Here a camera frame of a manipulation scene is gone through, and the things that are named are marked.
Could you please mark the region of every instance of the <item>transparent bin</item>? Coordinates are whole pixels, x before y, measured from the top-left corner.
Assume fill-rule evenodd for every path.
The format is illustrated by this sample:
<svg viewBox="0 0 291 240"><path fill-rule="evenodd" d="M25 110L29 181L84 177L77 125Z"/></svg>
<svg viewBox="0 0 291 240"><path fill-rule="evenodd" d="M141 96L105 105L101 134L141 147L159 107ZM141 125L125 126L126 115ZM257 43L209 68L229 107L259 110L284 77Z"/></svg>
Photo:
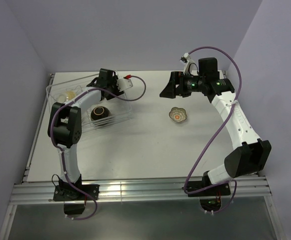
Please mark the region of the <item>transparent bin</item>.
<svg viewBox="0 0 291 240"><path fill-rule="evenodd" d="M51 107L55 102L63 103L66 92L68 92L68 96L73 95L73 93L77 96L83 91L87 84L91 83L91 81L97 76L98 75L96 74L84 79L70 80L47 86L46 96L48 99L50 113ZM126 93L120 95L120 97L127 99ZM109 109L110 116L100 120L91 120L91 112L97 106L102 106ZM113 98L111 100L103 99L98 104L92 105L87 111L82 112L81 114L82 134L86 134L128 120L131 115L131 105L128 101L119 100L117 98Z"/></svg>

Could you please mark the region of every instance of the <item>white table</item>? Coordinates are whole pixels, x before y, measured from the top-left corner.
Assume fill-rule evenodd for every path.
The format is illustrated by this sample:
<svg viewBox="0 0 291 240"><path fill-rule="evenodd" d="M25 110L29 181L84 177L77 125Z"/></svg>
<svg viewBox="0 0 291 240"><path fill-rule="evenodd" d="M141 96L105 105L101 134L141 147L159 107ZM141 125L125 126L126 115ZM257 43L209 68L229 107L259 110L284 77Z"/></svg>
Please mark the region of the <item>white table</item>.
<svg viewBox="0 0 291 240"><path fill-rule="evenodd" d="M58 72L53 84L98 72ZM147 91L131 102L132 119L116 125L115 131L82 135L77 147L78 166L83 180L119 180L185 177L200 152L222 124L222 119L201 93L175 99L160 98L171 71L125 71L143 78ZM127 97L138 97L143 85L132 79L134 87ZM174 123L168 116L172 107L184 108L188 119ZM47 105L33 150L28 182L47 182L60 173L59 156L47 135L50 110ZM224 128L214 140L194 176L202 176L224 162L232 151L230 136Z"/></svg>

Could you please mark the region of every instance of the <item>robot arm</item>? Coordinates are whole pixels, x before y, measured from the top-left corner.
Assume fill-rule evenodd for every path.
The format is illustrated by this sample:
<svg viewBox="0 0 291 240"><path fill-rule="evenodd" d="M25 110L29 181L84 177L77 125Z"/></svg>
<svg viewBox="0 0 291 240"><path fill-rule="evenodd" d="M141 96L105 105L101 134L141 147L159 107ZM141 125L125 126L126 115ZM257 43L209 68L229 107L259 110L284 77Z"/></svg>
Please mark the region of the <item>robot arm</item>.
<svg viewBox="0 0 291 240"><path fill-rule="evenodd" d="M230 80L220 79L217 59L213 57L199 59L198 68L198 76L188 74L186 68L184 72L171 72L170 80L160 93L160 97L186 98L191 96L192 92L201 92L207 96L223 121L234 107L234 112L226 124L233 151L224 159L224 164L204 174L202 181L205 184L202 187L261 171L270 154L269 141L262 141L252 129L238 101L235 101L235 89Z"/></svg>
<svg viewBox="0 0 291 240"><path fill-rule="evenodd" d="M91 106L97 104L103 98L106 98L107 100L113 98L112 95L106 92L91 90L98 87L119 96L123 94L124 90L129 89L132 86L133 84L130 79L118 78L114 71L101 69L99 77L88 84L87 87L84 88L83 91L76 97L78 100L63 109L57 116L57 120L55 121L53 127L53 137L57 145L63 149L63 151L61 151L61 149L57 149L59 153L60 167L61 169L64 169L61 156L61 153L63 152L67 176L71 183L77 184L78 181L81 181L81 174L77 161L77 143L79 142L82 134L81 113L87 111ZM71 101L73 101L73 99L64 103L56 102L53 104L48 127L49 137L51 136L50 126L56 111ZM60 179L63 181L63 185L67 184L67 179L63 171L61 171Z"/></svg>

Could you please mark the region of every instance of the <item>metal frame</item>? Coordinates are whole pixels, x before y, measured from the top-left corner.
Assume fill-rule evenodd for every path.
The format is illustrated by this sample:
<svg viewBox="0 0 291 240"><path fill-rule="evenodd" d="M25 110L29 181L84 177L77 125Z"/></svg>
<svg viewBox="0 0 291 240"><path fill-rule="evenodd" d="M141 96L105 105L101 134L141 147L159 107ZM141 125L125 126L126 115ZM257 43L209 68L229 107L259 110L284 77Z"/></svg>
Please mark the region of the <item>metal frame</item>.
<svg viewBox="0 0 291 240"><path fill-rule="evenodd" d="M15 213L17 210L17 205L7 206L5 217L0 231L0 240L7 240L9 238L12 223L15 218Z"/></svg>
<svg viewBox="0 0 291 240"><path fill-rule="evenodd" d="M182 190L185 180L183 177L118 181L96 180L84 181L83 184L100 185L98 202L163 201L189 199ZM198 181L201 180L201 177L193 177L191 180ZM238 177L237 184L236 198L271 196L266 177L257 175ZM15 185L9 205L63 204L64 202L53 202L54 191L55 187L50 182L25 182ZM83 203L83 201L67 201L66 203Z"/></svg>
<svg viewBox="0 0 291 240"><path fill-rule="evenodd" d="M264 200L265 200L267 210L269 212L269 216L270 216L270 219L271 219L271 222L273 225L276 239L287 240L287 237L286 237L285 232L284 232L284 228L281 224L279 214L278 214L277 209L275 207L272 196L265 196Z"/></svg>

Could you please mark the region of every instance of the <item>white wall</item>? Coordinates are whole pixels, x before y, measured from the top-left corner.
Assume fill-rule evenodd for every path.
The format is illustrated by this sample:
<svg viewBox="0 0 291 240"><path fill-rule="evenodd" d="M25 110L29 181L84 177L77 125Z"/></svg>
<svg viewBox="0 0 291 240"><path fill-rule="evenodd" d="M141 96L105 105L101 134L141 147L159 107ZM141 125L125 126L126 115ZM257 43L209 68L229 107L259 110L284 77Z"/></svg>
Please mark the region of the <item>white wall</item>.
<svg viewBox="0 0 291 240"><path fill-rule="evenodd" d="M47 84L41 60L0 0L0 229L26 167Z"/></svg>
<svg viewBox="0 0 291 240"><path fill-rule="evenodd" d="M234 56L261 1L6 0L50 72L181 69L204 45Z"/></svg>
<svg viewBox="0 0 291 240"><path fill-rule="evenodd" d="M242 108L272 144L265 175L291 240L291 0L263 0L235 60L243 78ZM231 66L228 77L237 81L236 74Z"/></svg>

